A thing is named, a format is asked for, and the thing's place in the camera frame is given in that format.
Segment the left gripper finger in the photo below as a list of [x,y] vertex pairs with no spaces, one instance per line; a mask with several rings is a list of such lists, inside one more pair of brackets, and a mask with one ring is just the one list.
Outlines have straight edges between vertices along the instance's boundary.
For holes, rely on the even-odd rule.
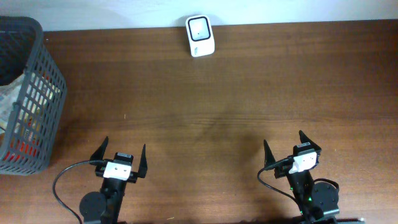
[[91,155],[90,157],[91,165],[96,165],[97,163],[103,160],[104,153],[108,145],[108,141],[109,137],[106,136],[100,147],[97,148],[97,150]]
[[142,179],[145,178],[146,174],[147,174],[147,169],[148,169],[148,165],[147,165],[147,158],[146,158],[146,145],[144,144],[143,148],[142,148],[139,168],[137,171],[138,178],[142,178]]

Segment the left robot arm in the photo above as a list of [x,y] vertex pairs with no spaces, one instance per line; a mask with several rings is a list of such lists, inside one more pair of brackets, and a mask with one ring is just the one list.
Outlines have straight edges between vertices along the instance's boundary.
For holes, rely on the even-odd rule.
[[147,174],[146,149],[143,147],[139,168],[132,170],[134,156],[117,152],[113,159],[105,159],[109,138],[91,155],[90,164],[95,174],[103,179],[97,192],[87,193],[80,201],[79,209],[84,223],[117,223],[128,183],[136,183]]

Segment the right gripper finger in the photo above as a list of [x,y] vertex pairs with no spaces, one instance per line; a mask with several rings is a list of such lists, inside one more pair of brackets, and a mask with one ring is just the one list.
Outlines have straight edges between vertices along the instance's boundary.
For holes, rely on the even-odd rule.
[[308,142],[310,145],[313,146],[314,150],[316,150],[316,151],[322,150],[321,147],[318,144],[314,143],[302,130],[300,130],[298,133],[299,133],[299,137],[300,137],[300,142],[302,144]]
[[273,165],[275,164],[275,158],[266,140],[264,140],[264,152],[265,152],[264,167],[273,168]]

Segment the grey plastic basket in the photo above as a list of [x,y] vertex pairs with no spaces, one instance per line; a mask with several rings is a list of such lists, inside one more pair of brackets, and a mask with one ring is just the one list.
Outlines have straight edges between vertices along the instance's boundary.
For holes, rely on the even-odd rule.
[[30,17],[1,16],[1,173],[47,168],[60,122],[66,81]]

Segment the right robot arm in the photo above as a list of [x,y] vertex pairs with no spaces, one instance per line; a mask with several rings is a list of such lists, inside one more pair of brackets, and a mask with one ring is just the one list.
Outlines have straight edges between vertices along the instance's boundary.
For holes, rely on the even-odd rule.
[[[293,154],[276,161],[272,151],[264,141],[264,167],[257,173],[258,181],[266,187],[292,199],[300,210],[301,216],[295,217],[297,223],[337,223],[335,215],[338,207],[340,186],[329,179],[314,179],[310,173],[319,164],[321,147],[305,135],[298,132],[300,144],[293,147]],[[287,178],[292,195],[289,195],[267,183],[260,175],[273,170],[276,179]]]

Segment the red spaghetti packet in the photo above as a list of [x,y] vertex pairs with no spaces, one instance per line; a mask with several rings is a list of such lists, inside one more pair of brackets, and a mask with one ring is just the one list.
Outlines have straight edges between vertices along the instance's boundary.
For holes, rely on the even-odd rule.
[[47,78],[32,74],[26,91],[21,90],[13,110],[10,113],[5,135],[11,133],[11,139],[5,144],[5,155],[1,160],[21,162],[29,156],[38,158],[49,130],[45,125],[50,121],[52,107],[49,103],[59,95],[60,90],[49,83]]

